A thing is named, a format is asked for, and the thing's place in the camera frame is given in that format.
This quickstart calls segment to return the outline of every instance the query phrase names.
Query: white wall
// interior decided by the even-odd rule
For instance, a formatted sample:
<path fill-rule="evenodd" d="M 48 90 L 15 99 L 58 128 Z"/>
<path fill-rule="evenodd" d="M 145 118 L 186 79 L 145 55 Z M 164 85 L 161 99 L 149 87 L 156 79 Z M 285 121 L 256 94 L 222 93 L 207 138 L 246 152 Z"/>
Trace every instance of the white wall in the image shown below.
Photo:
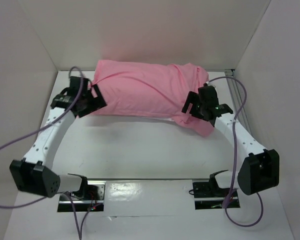
<path fill-rule="evenodd" d="M 0 145 L 39 127 L 55 77 L 56 68 L 19 3 L 0 1 Z M 1 204 L 14 204 L 17 190 L 9 165 L 33 140 L 0 152 Z M 0 239 L 10 215 L 0 210 Z"/>
<path fill-rule="evenodd" d="M 280 154 L 278 190 L 300 240 L 300 0 L 272 0 L 236 71 L 255 137 Z"/>
<path fill-rule="evenodd" d="M 59 70 L 99 59 L 235 68 L 270 0 L 19 0 Z"/>

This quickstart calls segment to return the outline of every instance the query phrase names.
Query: white table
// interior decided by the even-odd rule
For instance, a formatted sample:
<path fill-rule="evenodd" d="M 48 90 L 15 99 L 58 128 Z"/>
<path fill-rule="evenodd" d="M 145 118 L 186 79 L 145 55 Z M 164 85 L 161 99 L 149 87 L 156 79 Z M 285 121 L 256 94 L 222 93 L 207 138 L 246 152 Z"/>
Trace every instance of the white table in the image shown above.
<path fill-rule="evenodd" d="M 93 78 L 93 71 L 85 72 Z M 210 79 L 224 76 L 210 72 Z M 58 73 L 51 99 L 69 84 L 68 72 Z M 221 103 L 233 108 L 227 82 L 214 82 Z M 185 179 L 107 183 L 103 212 L 89 214 L 84 240 L 292 240 L 293 236 L 277 189 L 261 193 L 262 221 L 251 228 L 233 225 L 222 209 L 195 210 L 192 181 L 232 167 L 233 149 L 218 132 L 203 138 L 171 122 L 139 117 L 87 116 L 77 119 L 55 156 L 53 171 L 105 179 Z M 123 190 L 121 195 L 114 188 Z M 15 204 L 37 196 L 19 192 Z M 59 213 L 58 196 L 12 212 L 5 240 L 77 240 L 73 214 Z M 260 214 L 255 195 L 239 192 L 241 208 L 229 213 L 240 223 Z M 78 214 L 81 221 L 84 213 Z"/>

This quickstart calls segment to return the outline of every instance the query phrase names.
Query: folded garment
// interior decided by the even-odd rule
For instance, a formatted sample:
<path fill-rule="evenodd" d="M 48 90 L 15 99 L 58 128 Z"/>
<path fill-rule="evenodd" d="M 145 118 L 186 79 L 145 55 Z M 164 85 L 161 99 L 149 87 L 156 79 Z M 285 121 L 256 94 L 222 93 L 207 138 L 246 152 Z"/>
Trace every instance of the folded garment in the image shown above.
<path fill-rule="evenodd" d="M 181 112 L 189 91 L 197 93 L 207 81 L 208 73 L 190 63 L 165 66 L 100 60 L 92 84 L 98 84 L 107 106 L 93 114 L 172 119 L 207 136 L 213 131 L 209 122 Z"/>

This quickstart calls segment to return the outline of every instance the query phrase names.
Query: purple cable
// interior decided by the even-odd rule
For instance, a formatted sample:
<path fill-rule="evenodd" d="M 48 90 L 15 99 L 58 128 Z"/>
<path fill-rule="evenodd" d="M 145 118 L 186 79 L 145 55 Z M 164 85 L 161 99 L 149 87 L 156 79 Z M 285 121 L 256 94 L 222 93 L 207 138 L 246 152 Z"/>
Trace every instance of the purple cable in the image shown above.
<path fill-rule="evenodd" d="M 80 228 L 79 228 L 79 222 L 78 222 L 78 218 L 77 218 L 77 212 L 76 212 L 76 207 L 75 207 L 75 204 L 74 204 L 74 201 L 72 200 L 71 198 L 71 195 L 69 194 L 69 192 L 65 193 L 65 195 L 68 197 L 68 199 L 70 200 L 71 202 L 71 206 L 72 206 L 72 210 L 73 210 L 73 215 L 74 215 L 74 221 L 75 221 L 75 226 L 76 226 L 76 230 L 78 232 L 78 236 L 79 236 L 79 240 L 82 240 L 82 228 L 84 226 L 84 222 L 88 216 L 88 214 L 90 213 L 90 211 L 95 208 L 96 206 L 100 205 L 101 203 L 97 203 L 95 205 L 93 205 L 92 207 L 89 207 L 86 211 L 86 213 L 84 214 L 83 216 L 83 219 L 82 219 L 82 222 L 81 222 L 81 225 L 80 225 Z"/>
<path fill-rule="evenodd" d="M 242 84 L 242 82 L 240 82 L 238 79 L 236 79 L 235 77 L 233 76 L 220 76 L 220 77 L 216 77 L 212 80 L 210 80 L 209 82 L 213 82 L 215 80 L 218 80 L 218 79 L 232 79 L 234 80 L 235 82 L 237 82 L 243 89 L 244 91 L 244 99 L 242 101 L 242 104 L 241 106 L 239 107 L 238 111 L 236 112 L 236 114 L 234 115 L 234 118 L 233 120 L 237 120 L 238 118 L 238 115 L 239 113 L 241 112 L 241 110 L 244 108 L 244 105 L 246 104 L 247 102 L 247 90 L 245 88 L 245 86 Z M 261 204 L 261 213 L 260 213 L 260 216 L 259 218 L 257 219 L 257 221 L 255 221 L 254 223 L 251 223 L 251 224 L 247 224 L 247 225 L 243 225 L 243 224 L 240 224 L 240 223 L 237 223 L 235 222 L 234 220 L 231 219 L 231 217 L 229 216 L 228 214 L 228 211 L 227 211 L 227 208 L 231 202 L 231 196 L 232 194 L 236 191 L 234 190 L 234 185 L 235 185 L 235 179 L 236 179 L 236 170 L 237 170 L 237 158 L 238 158 L 238 142 L 237 142 L 237 133 L 236 133 L 236 121 L 233 121 L 233 124 L 232 124 L 232 132 L 233 132 L 233 142 L 234 142 L 234 155 L 233 155 L 233 169 L 232 169 L 232 177 L 231 177 L 231 184 L 230 184 L 230 189 L 229 189 L 229 193 L 228 195 L 224 198 L 224 201 L 222 202 L 222 208 L 224 208 L 225 210 L 225 214 L 226 216 L 228 217 L 228 219 L 234 223 L 235 225 L 237 226 L 240 226 L 240 227 L 244 227 L 244 228 L 248 228 L 248 227 L 252 227 L 252 226 L 255 226 L 257 225 L 260 220 L 262 219 L 263 215 L 264 215 L 264 204 L 262 202 L 262 199 L 261 199 L 261 196 L 259 193 L 256 193 L 259 200 L 260 200 L 260 204 Z"/>
<path fill-rule="evenodd" d="M 78 101 L 78 99 L 79 99 L 79 97 L 80 97 L 80 95 L 81 95 L 82 88 L 84 87 L 84 84 L 83 84 L 83 80 L 84 80 L 84 79 L 83 79 L 83 78 L 85 77 L 84 73 L 81 71 L 81 69 L 80 69 L 79 67 L 73 66 L 73 67 L 69 70 L 69 75 L 68 75 L 69 79 L 70 79 L 70 76 L 71 76 L 71 72 L 72 72 L 74 69 L 77 69 L 77 70 L 80 72 L 81 81 L 80 81 L 79 91 L 78 91 L 77 95 L 75 96 L 75 98 L 74 98 L 73 102 L 71 103 L 71 105 L 70 105 L 70 106 L 69 106 L 69 107 L 68 107 L 68 108 L 67 108 L 67 109 L 59 116 L 59 117 L 57 117 L 57 118 L 56 118 L 54 121 L 52 121 L 51 123 L 47 124 L 46 126 L 43 126 L 43 127 L 39 128 L 38 130 L 35 130 L 35 131 L 33 131 L 33 132 L 30 132 L 30 133 L 27 134 L 27 135 L 21 136 L 21 137 L 15 139 L 15 140 L 12 140 L 12 141 L 10 141 L 10 142 L 8 142 L 8 143 L 6 143 L 6 144 L 0 146 L 0 150 L 6 148 L 6 147 L 8 147 L 8 146 L 10 146 L 11 144 L 14 144 L 14 143 L 16 143 L 16 142 L 19 142 L 19 141 L 21 141 L 21 140 L 23 140 L 23 139 L 26 139 L 26 138 L 28 138 L 28 137 L 30 137 L 30 136 L 32 136 L 32 135 L 35 135 L 35 134 L 37 134 L 37 133 L 39 133 L 39 132 L 42 132 L 42 131 L 46 130 L 47 128 L 51 127 L 53 124 L 57 123 L 60 119 L 62 119 L 62 118 L 63 118 L 63 117 L 64 117 L 64 116 L 72 109 L 72 107 L 76 104 L 76 102 Z M 31 204 L 35 204 L 35 203 L 37 203 L 37 202 L 39 202 L 39 201 L 41 201 L 41 200 L 43 200 L 43 199 L 45 199 L 45 198 L 46 198 L 46 197 L 41 197 L 41 198 L 39 198 L 39 199 L 37 199 L 37 200 L 34 200 L 34 201 L 32 201 L 32 202 L 28 202 L 28 203 L 21 204 L 21 205 L 16 205 L 16 206 L 4 206 L 4 205 L 0 205 L 0 209 L 18 209 L 18 208 L 23 208 L 23 207 L 27 207 L 27 206 L 29 206 L 29 205 L 31 205 Z"/>

